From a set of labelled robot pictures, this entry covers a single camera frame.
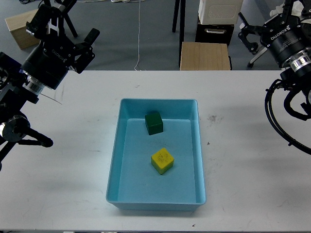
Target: table surface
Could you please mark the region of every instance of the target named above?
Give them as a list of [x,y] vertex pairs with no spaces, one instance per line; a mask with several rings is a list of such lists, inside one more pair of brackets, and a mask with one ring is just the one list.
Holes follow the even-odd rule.
[[[311,157],[288,147],[264,111],[280,71],[69,72],[22,111],[51,148],[15,146],[0,172],[2,230],[310,231]],[[280,124],[308,145],[310,123]],[[120,210],[105,199],[123,98],[196,99],[207,202],[194,212]],[[293,106],[300,107],[303,97]]]

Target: wooden stool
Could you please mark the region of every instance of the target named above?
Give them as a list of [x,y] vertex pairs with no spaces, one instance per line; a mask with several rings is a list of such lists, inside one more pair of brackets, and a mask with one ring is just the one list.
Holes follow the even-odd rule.
[[231,70],[227,45],[183,42],[180,70]]

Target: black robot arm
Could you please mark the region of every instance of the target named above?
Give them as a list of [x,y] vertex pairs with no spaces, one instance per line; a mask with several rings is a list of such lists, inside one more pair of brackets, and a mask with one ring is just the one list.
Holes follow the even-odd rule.
[[[311,18],[311,1],[300,0],[303,5],[300,17],[292,15],[294,2],[295,0],[285,0],[283,12],[271,18],[262,27],[250,26],[242,13],[239,13],[245,26],[241,29],[238,37],[255,55],[258,52],[258,45],[249,42],[246,37],[250,33],[259,35],[260,43],[271,52],[278,66],[284,69],[280,75],[281,79],[273,82],[271,87],[267,89],[266,114],[273,128],[289,142],[289,145],[294,145],[311,154],[310,148],[291,138],[281,128],[271,105],[274,91],[283,88],[285,91],[289,91],[284,100],[285,110],[300,120],[311,118],[311,41],[305,31],[305,29],[310,29],[310,25],[303,23],[305,19]],[[291,102],[298,93],[302,93],[306,98],[306,102],[301,104],[305,114],[299,113],[291,107]]]
[[[92,29],[79,44],[66,37],[64,15],[75,3],[76,0],[56,0],[54,6],[40,6],[27,23],[27,32],[40,43],[22,65],[0,52],[0,145],[6,142],[0,150],[0,170],[2,160],[15,144],[53,145],[50,138],[31,129],[20,110],[27,101],[37,103],[44,87],[56,89],[68,70],[81,73],[95,57],[92,44],[100,33],[97,29]],[[23,139],[27,135],[34,140]]]

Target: yellow cube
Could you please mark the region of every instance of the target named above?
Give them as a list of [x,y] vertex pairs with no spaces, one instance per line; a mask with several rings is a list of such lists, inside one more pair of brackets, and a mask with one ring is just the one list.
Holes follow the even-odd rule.
[[151,164],[155,167],[158,173],[162,175],[173,166],[174,158],[165,148],[162,148],[151,156]]

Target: plastic tray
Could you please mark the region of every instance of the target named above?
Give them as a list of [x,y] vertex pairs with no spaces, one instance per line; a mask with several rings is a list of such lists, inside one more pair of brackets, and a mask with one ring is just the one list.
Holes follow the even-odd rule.
[[[148,135],[159,112],[164,131]],[[174,165],[160,175],[151,156],[166,148]],[[120,209],[194,211],[206,202],[196,100],[122,99],[106,199]]]

